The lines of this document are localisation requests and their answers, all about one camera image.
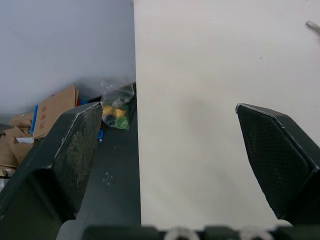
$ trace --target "white tabletop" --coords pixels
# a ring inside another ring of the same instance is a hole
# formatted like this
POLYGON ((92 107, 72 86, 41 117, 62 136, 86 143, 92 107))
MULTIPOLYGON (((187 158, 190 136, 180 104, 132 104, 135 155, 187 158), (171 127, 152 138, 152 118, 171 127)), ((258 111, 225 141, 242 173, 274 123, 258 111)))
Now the white tabletop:
POLYGON ((317 0, 135 0, 142 224, 277 220, 235 113, 286 113, 320 144, 317 0))

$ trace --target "yellow object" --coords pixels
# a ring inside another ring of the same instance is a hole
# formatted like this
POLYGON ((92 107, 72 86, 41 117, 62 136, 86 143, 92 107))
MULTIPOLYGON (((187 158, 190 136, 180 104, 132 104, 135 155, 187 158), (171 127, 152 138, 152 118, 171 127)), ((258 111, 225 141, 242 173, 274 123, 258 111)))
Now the yellow object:
POLYGON ((113 106, 107 105, 103 108, 102 117, 104 117, 107 114, 114 114, 114 107, 113 106))
POLYGON ((115 112, 115 118, 118 119, 118 118, 126 115, 127 111, 126 110, 121 110, 121 109, 115 109, 114 112, 115 112))

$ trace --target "cardboard box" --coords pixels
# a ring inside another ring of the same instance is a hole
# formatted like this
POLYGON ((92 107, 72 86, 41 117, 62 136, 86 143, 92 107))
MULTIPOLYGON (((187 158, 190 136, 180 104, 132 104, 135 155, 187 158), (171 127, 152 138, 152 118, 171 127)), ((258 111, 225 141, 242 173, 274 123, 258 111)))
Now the cardboard box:
POLYGON ((9 145, 19 164, 22 163, 28 152, 33 147, 31 143, 19 143, 16 139, 9 145))
POLYGON ((12 151, 8 136, 2 135, 0 138, 0 166, 16 168, 19 162, 12 151))
POLYGON ((46 136, 60 114, 75 107, 75 101, 75 84, 44 100, 38 107, 32 137, 36 139, 46 136))
POLYGON ((7 137, 12 137, 12 138, 27 138, 28 137, 28 135, 26 135, 24 132, 22 132, 16 126, 14 128, 4 130, 4 133, 7 137))
POLYGON ((18 128, 31 128, 33 115, 33 112, 16 115, 11 118, 9 124, 10 126, 18 128))
POLYGON ((29 136, 22 132, 18 127, 12 129, 7 129, 4 131, 5 140, 8 143, 8 147, 11 149, 18 165, 24 160, 27 153, 32 149, 33 145, 31 143, 19 143, 16 138, 26 138, 29 139, 29 136))

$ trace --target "clear plastic bag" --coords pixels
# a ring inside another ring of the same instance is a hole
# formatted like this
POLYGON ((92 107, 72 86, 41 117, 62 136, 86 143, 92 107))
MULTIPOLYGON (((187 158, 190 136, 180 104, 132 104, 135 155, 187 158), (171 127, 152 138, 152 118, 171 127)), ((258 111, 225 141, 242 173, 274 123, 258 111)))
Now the clear plastic bag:
POLYGON ((129 108, 126 105, 135 94, 127 77, 111 77, 101 83, 104 93, 102 121, 110 127, 129 129, 129 108))

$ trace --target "dark floor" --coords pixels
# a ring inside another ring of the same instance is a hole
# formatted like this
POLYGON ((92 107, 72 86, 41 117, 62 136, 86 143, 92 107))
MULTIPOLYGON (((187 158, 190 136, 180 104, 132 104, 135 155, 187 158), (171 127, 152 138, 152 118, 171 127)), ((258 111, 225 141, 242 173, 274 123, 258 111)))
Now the dark floor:
POLYGON ((80 240, 90 225, 141 225, 136 110, 128 131, 107 128, 98 142, 80 212, 62 225, 57 240, 80 240))

